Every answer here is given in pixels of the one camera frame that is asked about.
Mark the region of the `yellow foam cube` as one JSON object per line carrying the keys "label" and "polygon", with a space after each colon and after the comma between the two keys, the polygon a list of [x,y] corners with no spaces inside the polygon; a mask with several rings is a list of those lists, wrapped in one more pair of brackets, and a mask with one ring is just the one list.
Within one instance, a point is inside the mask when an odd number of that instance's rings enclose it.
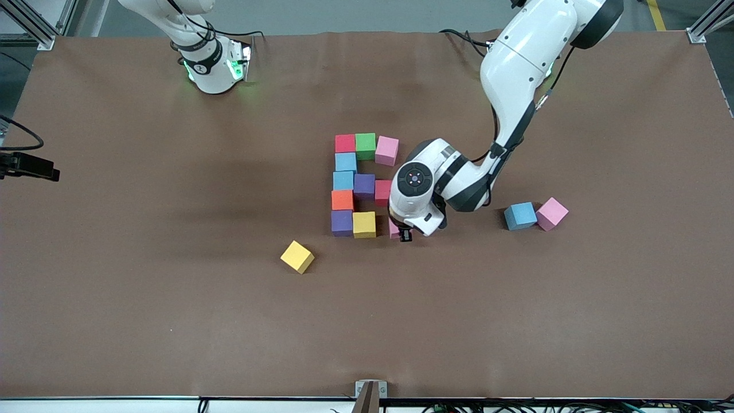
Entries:
{"label": "yellow foam cube", "polygon": [[352,213],[352,233],[356,239],[377,238],[377,215],[374,211]]}
{"label": "yellow foam cube", "polygon": [[280,257],[282,262],[299,274],[304,274],[314,259],[314,254],[296,240],[290,243]]}

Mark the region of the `purple foam cube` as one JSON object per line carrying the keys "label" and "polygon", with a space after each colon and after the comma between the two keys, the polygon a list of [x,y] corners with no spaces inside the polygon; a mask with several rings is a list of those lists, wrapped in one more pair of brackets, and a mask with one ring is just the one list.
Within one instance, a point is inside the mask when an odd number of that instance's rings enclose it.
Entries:
{"label": "purple foam cube", "polygon": [[376,175],[356,173],[354,175],[352,191],[356,199],[374,201],[376,192]]}
{"label": "purple foam cube", "polygon": [[352,215],[352,210],[331,211],[331,232],[334,237],[354,237]]}

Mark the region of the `brown table mat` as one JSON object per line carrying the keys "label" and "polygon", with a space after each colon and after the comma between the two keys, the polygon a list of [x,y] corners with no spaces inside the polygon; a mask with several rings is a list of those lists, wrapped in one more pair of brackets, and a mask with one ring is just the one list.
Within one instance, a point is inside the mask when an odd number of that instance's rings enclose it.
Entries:
{"label": "brown table mat", "polygon": [[[58,39],[15,119],[60,180],[0,181],[0,396],[734,393],[734,119],[682,32],[576,50],[490,206],[333,237],[334,136],[479,156],[479,62],[441,34],[270,35],[209,96],[162,37]],[[508,230],[549,198],[556,228]]]}

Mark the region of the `aluminium frame profile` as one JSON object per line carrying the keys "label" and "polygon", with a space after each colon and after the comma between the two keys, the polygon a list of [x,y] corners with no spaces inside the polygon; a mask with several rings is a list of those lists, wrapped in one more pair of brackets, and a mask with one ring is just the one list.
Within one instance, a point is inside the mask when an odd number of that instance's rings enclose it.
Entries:
{"label": "aluminium frame profile", "polygon": [[57,29],[26,0],[0,0],[0,9],[37,42],[38,50],[53,49],[58,35]]}
{"label": "aluminium frame profile", "polygon": [[691,44],[705,44],[705,35],[734,22],[734,0],[715,0],[691,27],[686,34]]}

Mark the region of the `grey metal edge bracket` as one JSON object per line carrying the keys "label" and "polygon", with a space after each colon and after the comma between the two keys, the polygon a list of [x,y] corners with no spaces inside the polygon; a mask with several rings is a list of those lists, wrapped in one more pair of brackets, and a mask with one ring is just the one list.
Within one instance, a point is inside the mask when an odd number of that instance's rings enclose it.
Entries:
{"label": "grey metal edge bracket", "polygon": [[381,413],[380,402],[388,397],[388,382],[377,379],[356,381],[356,402],[351,413]]}

